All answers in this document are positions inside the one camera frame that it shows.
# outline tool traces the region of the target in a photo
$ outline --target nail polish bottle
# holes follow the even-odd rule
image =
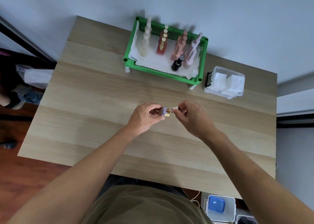
[[[176,61],[173,62],[173,64],[171,65],[171,69],[173,71],[178,71],[179,68],[181,67],[181,63],[184,60],[184,56],[181,55]]]

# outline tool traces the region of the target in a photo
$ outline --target green tray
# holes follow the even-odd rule
[[[192,85],[197,85],[197,84],[202,82],[203,71],[204,71],[204,63],[205,63],[207,44],[208,44],[208,38],[202,37],[201,38],[201,42],[199,43],[199,46],[200,46],[199,58],[200,58],[200,60],[199,60],[197,77],[193,77],[191,79],[187,79],[186,77],[180,77],[178,75],[174,75],[174,74],[170,74],[170,73],[166,73],[166,72],[161,72],[161,71],[158,71],[158,70],[155,70],[155,69],[151,69],[151,68],[147,68],[147,67],[136,65],[134,60],[129,59],[129,53],[130,53],[130,50],[131,50],[131,45],[132,45],[132,42],[133,42],[133,37],[134,37],[134,34],[135,34],[137,22],[139,22],[139,30],[144,32],[144,28],[145,28],[145,26],[147,24],[147,19],[142,18],[142,17],[136,17],[135,18],[133,29],[132,29],[132,32],[131,32],[131,37],[130,37],[130,40],[129,40],[129,43],[128,43],[128,47],[127,47],[127,51],[125,51],[125,55],[124,55],[124,59],[123,59],[125,67],[137,69],[137,70],[140,70],[140,71],[143,71],[143,72],[149,72],[149,73],[152,73],[152,74],[155,74],[155,75],[159,75],[159,76],[166,77],[166,78],[171,78],[171,79],[178,80],[178,81],[181,81],[181,82],[184,82],[184,83],[189,83],[189,84],[192,84]],[[160,32],[163,31],[164,27],[165,27],[165,25],[163,25],[161,23],[157,23],[155,21],[151,22],[151,26],[152,26],[152,34],[156,35],[156,36],[159,36]],[[180,35],[182,35],[183,30],[180,30],[180,29],[177,29],[177,28],[169,26],[168,32],[169,32],[168,39],[177,40],[178,37]],[[196,39],[197,36],[198,36],[197,34],[188,33],[187,34],[187,41],[186,41],[186,43],[187,44],[191,44],[191,42],[194,39]]]

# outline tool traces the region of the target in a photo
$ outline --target wooden table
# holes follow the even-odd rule
[[[131,32],[77,17],[20,156],[74,165],[108,140],[138,104],[201,103],[234,144],[275,177],[277,75],[207,54],[203,82],[186,83],[124,71]],[[245,74],[242,97],[204,92],[207,71],[221,66]],[[240,197],[211,150],[174,115],[136,138],[113,174]]]

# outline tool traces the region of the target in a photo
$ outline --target white basket leg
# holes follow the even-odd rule
[[[192,84],[187,84],[189,86],[189,88],[192,90],[194,87],[196,87],[196,85],[192,85]]]
[[[131,72],[131,69],[130,69],[129,67],[125,67],[125,66],[124,66],[124,69],[125,69],[125,72],[126,72],[126,73]]]

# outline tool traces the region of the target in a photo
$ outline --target reddish brown floor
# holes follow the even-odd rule
[[[21,110],[10,110],[0,106],[0,114],[34,116],[37,107],[25,104]],[[43,187],[58,177],[69,166],[17,156],[30,122],[0,121],[0,142],[15,139],[18,146],[8,150],[0,147],[0,224],[10,217]],[[188,197],[194,198],[198,191],[184,189]]]

